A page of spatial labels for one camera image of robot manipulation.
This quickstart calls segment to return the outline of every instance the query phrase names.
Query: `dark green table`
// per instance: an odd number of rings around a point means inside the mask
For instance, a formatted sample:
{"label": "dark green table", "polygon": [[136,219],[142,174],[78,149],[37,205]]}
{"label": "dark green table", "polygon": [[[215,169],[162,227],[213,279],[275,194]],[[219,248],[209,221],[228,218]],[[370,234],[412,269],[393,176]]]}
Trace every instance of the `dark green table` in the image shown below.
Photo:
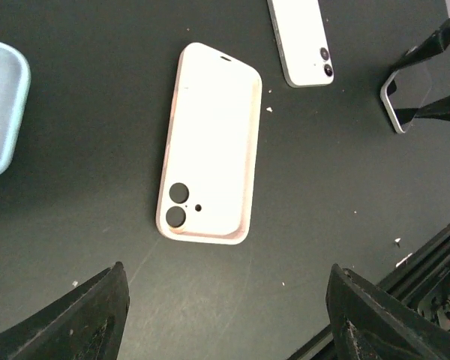
{"label": "dark green table", "polygon": [[[450,221],[450,124],[395,135],[378,97],[387,65],[442,23],[445,3],[321,7],[335,81],[293,89],[266,0],[0,1],[0,41],[32,74],[0,176],[0,331],[120,260],[122,359],[285,359],[327,324],[333,263],[377,282]],[[235,247],[155,228],[176,66],[192,41],[263,79],[252,224]],[[433,96],[449,94],[450,52],[430,68]]]}

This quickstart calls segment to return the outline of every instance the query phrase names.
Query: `white speck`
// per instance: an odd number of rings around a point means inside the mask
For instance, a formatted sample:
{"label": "white speck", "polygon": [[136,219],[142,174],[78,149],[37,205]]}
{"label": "white speck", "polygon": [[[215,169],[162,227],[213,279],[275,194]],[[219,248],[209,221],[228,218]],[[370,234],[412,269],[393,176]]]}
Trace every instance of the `white speck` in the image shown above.
{"label": "white speck", "polygon": [[399,262],[397,262],[397,265],[395,265],[395,268],[397,268],[398,266],[402,265],[403,263],[405,263],[407,261],[407,259],[409,257],[412,256],[413,253],[409,253],[407,256],[405,256],[402,260],[400,260]]}

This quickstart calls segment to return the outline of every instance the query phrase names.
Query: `dual camera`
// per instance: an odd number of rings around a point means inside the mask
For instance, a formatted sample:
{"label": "dual camera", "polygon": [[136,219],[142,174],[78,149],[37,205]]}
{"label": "dual camera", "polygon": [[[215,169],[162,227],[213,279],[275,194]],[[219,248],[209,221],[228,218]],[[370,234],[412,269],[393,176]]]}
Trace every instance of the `dual camera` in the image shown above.
{"label": "dual camera", "polygon": [[[175,204],[185,204],[190,196],[190,191],[188,190],[187,185],[182,184],[181,182],[176,182],[170,187],[169,196]],[[200,204],[196,204],[195,211],[201,212],[202,206]],[[166,211],[165,218],[166,223],[170,227],[177,228],[185,223],[187,215],[181,206],[172,206]]]}
{"label": "dual camera", "polygon": [[[322,56],[322,59],[326,62],[330,59],[329,51],[325,47],[320,49],[320,56]],[[333,77],[333,68],[330,64],[325,64],[325,66],[323,66],[323,71],[325,71],[327,77]]]}

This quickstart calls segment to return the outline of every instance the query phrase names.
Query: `plastic tray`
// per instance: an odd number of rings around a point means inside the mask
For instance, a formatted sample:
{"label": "plastic tray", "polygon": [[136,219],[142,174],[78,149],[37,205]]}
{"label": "plastic tray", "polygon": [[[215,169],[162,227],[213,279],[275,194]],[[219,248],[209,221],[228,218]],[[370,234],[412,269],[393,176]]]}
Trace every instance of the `plastic tray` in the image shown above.
{"label": "plastic tray", "polygon": [[0,43],[0,174],[10,165],[30,86],[25,57]]}

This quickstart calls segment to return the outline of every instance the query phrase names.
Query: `white phone case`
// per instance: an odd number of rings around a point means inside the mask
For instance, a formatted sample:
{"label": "white phone case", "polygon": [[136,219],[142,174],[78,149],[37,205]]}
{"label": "white phone case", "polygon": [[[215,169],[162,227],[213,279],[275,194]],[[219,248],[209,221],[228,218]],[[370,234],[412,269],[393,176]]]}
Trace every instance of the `white phone case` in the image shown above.
{"label": "white phone case", "polygon": [[[201,43],[183,50],[158,197],[162,235],[228,245],[245,239],[261,97],[262,80],[252,67]],[[172,199],[172,187],[183,185],[187,196]],[[184,222],[169,223],[172,212],[184,214]]]}
{"label": "white phone case", "polygon": [[268,0],[285,80],[294,88],[334,79],[318,0]]}

